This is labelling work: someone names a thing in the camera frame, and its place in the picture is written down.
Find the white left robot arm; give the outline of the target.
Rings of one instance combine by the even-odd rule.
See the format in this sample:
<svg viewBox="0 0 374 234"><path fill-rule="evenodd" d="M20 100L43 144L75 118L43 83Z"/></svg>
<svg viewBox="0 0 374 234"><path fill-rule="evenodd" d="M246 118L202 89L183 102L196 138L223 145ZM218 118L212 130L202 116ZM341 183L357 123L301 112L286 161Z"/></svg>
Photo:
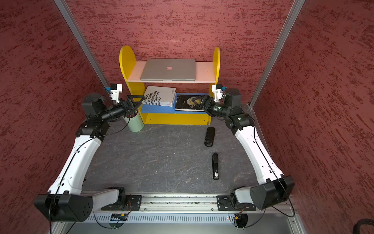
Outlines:
<svg viewBox="0 0 374 234"><path fill-rule="evenodd" d="M84 222L92 212L103 207L127 205L123 187L110 187L86 196L82 195L82 187L94 154L108 136L109 123L135 113L143 100L144 96L130 95L107 107L104 97L98 93L83 99L86 119L76 133L73 149L48 192L34 200L34 206L48 221Z"/></svg>

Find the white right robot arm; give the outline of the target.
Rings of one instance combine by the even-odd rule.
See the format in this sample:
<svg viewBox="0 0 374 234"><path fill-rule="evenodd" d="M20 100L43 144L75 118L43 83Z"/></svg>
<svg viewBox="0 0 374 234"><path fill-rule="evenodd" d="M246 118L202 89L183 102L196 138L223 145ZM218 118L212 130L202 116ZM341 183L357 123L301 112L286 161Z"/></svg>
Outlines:
<svg viewBox="0 0 374 234"><path fill-rule="evenodd" d="M226 126L244 148L254 168L258 185L234 189L239 204L251 203L259 210L286 202L295 182L275 164L256 130L256 122L245 113L238 89L216 88L214 96L203 95L191 101L211 117L224 119Z"/></svg>

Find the silver laptop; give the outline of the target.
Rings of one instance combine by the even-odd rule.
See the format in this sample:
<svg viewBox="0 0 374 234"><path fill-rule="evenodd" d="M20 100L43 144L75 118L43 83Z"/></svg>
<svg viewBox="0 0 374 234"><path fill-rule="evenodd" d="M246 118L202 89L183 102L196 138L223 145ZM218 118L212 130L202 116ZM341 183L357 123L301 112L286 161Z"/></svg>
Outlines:
<svg viewBox="0 0 374 234"><path fill-rule="evenodd" d="M194 59L148 59L141 81L195 81Z"/></svg>

